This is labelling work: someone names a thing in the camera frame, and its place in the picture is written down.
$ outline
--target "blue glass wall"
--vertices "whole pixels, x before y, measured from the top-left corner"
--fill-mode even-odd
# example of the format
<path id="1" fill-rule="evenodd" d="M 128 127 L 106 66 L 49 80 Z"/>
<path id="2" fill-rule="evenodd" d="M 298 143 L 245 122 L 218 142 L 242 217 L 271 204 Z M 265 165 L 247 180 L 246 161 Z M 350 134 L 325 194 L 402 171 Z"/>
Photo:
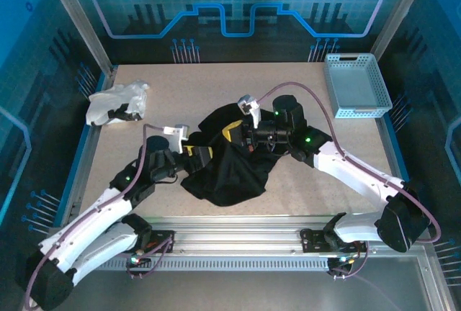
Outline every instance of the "blue glass wall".
<path id="1" fill-rule="evenodd" d="M 441 241 L 459 243 L 461 0 L 415 0 L 380 67 L 396 103 L 390 118 L 408 174 L 424 185 Z M 449 266 L 460 275 L 459 263 Z"/>
<path id="2" fill-rule="evenodd" d="M 16 252 L 53 221 L 46 194 L 61 198 L 100 70 L 59 0 L 0 0 L 0 12 L 0 308 L 18 310 Z"/>
<path id="3" fill-rule="evenodd" d="M 320 61 L 369 51 L 396 2 L 80 1 L 113 63 Z"/>

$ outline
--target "black bracket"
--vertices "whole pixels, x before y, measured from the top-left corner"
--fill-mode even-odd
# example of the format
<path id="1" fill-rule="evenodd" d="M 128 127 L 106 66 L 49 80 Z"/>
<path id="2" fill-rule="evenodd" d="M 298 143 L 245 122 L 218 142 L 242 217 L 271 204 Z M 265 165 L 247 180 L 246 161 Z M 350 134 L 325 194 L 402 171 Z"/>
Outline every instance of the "black bracket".
<path id="1" fill-rule="evenodd" d="M 150 233 L 149 239 L 144 242 L 142 245 L 143 247 L 140 247 L 139 245 L 135 245 L 134 248 L 125 251 L 126 253 L 136 253 L 137 250 L 143 250 L 144 252 L 149 252 L 159 244 L 161 244 L 162 241 L 167 239 L 168 237 L 171 237 L 171 243 L 166 250 L 166 253 L 171 253 L 173 252 L 173 245 L 174 245 L 174 231 L 173 230 L 152 230 Z"/>
<path id="2" fill-rule="evenodd" d="M 328 271 L 326 273 L 333 277 L 347 275 L 352 270 L 352 264 L 343 262 L 339 258 L 329 258 L 327 263 Z"/>
<path id="3" fill-rule="evenodd" d="M 365 243 L 360 243 L 358 248 L 356 243 L 345 243 L 340 248 L 333 248 L 325 239 L 325 233 L 323 230 L 311 230 L 305 228 L 300 231 L 301 245 L 303 246 L 303 253 L 330 253 L 330 252 L 342 252 L 342 253 L 356 253 L 358 249 L 360 252 L 365 252 L 367 246 Z"/>

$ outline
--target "beige speckled tabletop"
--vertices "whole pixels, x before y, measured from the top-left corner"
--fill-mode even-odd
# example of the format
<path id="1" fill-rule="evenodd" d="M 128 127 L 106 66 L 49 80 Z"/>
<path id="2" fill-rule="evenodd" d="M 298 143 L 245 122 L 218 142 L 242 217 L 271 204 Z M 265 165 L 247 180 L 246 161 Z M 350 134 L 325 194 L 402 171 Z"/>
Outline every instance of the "beige speckled tabletop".
<path id="1" fill-rule="evenodd" d="M 115 174 L 138 155 L 144 122 L 158 126 L 186 124 L 192 131 L 214 109 L 241 96 L 261 97 L 285 81 L 311 87 L 331 113 L 322 63 L 229 63 L 191 65 L 123 65 L 116 84 L 140 78 L 147 81 L 146 117 L 102 128 L 81 211 L 107 188 Z M 304 107 L 309 125 L 328 132 L 318 105 L 302 89 L 286 87 L 273 94 L 262 108 L 271 109 L 273 98 L 293 94 Z M 341 146 L 368 164 L 390 173 L 375 120 L 334 120 Z M 180 179 L 186 176 L 182 172 Z M 144 217 L 195 215 L 331 215 L 338 212 L 369 212 L 368 201 L 335 178 L 285 156 L 269 175 L 266 192 L 232 207 L 217 207 L 198 200 L 177 182 L 158 185 L 156 192 L 135 212 Z"/>

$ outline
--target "white robotic arm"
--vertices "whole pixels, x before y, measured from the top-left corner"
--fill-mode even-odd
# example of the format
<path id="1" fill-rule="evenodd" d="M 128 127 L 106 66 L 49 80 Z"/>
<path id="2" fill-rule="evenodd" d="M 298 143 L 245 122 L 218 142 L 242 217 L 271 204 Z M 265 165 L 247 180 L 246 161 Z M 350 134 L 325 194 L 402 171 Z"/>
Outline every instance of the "white robotic arm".
<path id="1" fill-rule="evenodd" d="M 388 183 L 403 187 L 401 179 L 368 166 L 344 150 L 339 151 L 330 136 L 307 126 L 303 108 L 293 96 L 279 96 L 274 100 L 273 121 L 260 121 L 259 105 L 251 97 L 242 98 L 239 105 L 251 117 L 223 130 L 232 143 L 248 146 L 250 151 L 258 144 L 272 147 L 283 144 L 293 158 L 334 176 L 375 206 L 377 211 L 369 214 L 336 215 L 323 231 L 317 231 L 321 233 L 317 233 L 316 238 L 320 238 L 322 244 L 337 251 L 352 242 L 381 240 L 397 251 L 406 252 L 429 225 L 419 208 L 407 202 L 397 189 L 389 187 Z M 178 127 L 165 133 L 178 135 L 178 139 L 170 143 L 181 145 L 184 132 L 184 128 Z M 188 147 L 187 153 L 181 153 L 178 147 L 170 151 L 168 140 L 159 136 L 150 137 L 143 148 L 146 146 L 150 150 L 145 160 L 140 153 L 139 166 L 126 166 L 90 208 L 41 242 L 39 250 L 27 259 L 17 280 L 26 289 L 38 267 L 37 283 L 31 295 L 44 310 L 58 306 L 73 286 L 100 264 L 122 252 L 142 251 L 152 243 L 151 226 L 137 215 L 127 214 L 153 193 L 157 181 L 176 175 L 186 164 L 188 171 L 201 169 L 211 159 L 208 147 L 195 147 L 196 150 Z M 120 190 L 124 190 L 124 197 L 118 197 Z"/>

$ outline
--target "black cloth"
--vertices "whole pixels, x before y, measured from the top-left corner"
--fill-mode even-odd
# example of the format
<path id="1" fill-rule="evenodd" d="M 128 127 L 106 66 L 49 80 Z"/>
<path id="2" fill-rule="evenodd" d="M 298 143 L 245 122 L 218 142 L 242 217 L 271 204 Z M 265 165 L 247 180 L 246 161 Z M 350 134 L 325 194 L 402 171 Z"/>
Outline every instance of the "black cloth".
<path id="1" fill-rule="evenodd" d="M 211 146 L 212 160 L 203 169 L 190 174 L 181 185 L 198 199 L 207 199 L 220 207 L 238 204 L 262 194 L 266 189 L 269 172 L 279 155 L 259 145 L 254 152 L 230 143 L 222 129 L 245 115 L 237 104 L 216 109 L 199 124 L 200 132 L 190 135 L 188 145 Z M 261 110 L 261 120 L 273 120 L 272 112 Z"/>

